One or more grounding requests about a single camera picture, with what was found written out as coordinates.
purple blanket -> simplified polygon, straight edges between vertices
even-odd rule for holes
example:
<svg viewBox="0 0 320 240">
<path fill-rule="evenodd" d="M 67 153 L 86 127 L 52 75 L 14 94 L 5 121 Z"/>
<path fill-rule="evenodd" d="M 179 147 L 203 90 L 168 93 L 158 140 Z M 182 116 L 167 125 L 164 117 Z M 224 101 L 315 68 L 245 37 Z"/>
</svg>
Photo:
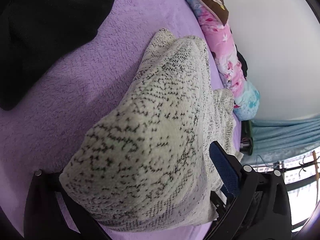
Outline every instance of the purple blanket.
<svg viewBox="0 0 320 240">
<path fill-rule="evenodd" d="M 68 163 L 86 131 L 120 102 L 160 28 L 203 38 L 185 0 L 115 0 L 93 41 L 58 60 L 13 110 L 0 110 L 0 206 L 20 233 L 33 172 L 57 172 Z M 210 54 L 209 60 L 212 88 L 222 88 Z M 238 149 L 240 129 L 237 121 Z M 200 240 L 209 225 L 108 233 L 114 240 Z"/>
</svg>

textured blue pad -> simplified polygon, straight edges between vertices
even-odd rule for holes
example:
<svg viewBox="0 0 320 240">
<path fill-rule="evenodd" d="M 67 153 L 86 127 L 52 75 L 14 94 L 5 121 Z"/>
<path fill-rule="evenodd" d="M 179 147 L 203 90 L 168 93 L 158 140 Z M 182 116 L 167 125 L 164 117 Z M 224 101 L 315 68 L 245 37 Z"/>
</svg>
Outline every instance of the textured blue pad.
<svg viewBox="0 0 320 240">
<path fill-rule="evenodd" d="M 238 196 L 240 193 L 239 177 L 219 147 L 213 142 L 209 147 L 209 156 L 228 192 L 234 197 Z"/>
</svg>

speckled knit fabric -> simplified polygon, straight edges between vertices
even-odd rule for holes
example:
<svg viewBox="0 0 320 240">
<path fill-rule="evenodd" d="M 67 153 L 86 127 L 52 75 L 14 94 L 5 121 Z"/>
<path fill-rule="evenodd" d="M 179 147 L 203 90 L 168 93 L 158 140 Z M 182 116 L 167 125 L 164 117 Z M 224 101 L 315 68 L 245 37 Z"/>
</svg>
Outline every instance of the speckled knit fabric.
<svg viewBox="0 0 320 240">
<path fill-rule="evenodd" d="M 196 225 L 217 217 L 222 181 L 209 158 L 230 154 L 232 93 L 212 91 L 206 43 L 161 29 L 119 106 L 90 129 L 60 176 L 68 195 L 118 231 Z"/>
</svg>

curtain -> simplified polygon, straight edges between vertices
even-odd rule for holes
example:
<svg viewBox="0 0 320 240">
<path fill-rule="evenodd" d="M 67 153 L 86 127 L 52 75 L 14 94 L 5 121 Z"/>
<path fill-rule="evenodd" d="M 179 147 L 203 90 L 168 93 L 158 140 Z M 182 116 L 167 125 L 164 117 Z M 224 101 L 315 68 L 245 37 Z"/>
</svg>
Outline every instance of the curtain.
<svg viewBox="0 0 320 240">
<path fill-rule="evenodd" d="M 253 153 L 241 163 L 257 165 L 285 160 L 320 146 L 320 116 L 304 120 L 252 120 Z"/>
</svg>

wall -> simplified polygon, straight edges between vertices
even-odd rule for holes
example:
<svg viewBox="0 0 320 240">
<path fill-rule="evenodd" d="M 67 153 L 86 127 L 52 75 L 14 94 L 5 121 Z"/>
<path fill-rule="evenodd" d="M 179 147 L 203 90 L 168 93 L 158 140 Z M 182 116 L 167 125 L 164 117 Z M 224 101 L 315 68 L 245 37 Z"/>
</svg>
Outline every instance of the wall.
<svg viewBox="0 0 320 240">
<path fill-rule="evenodd" d="M 320 113 L 320 24 L 305 0 L 224 0 L 248 78 L 261 93 L 259 119 Z"/>
</svg>

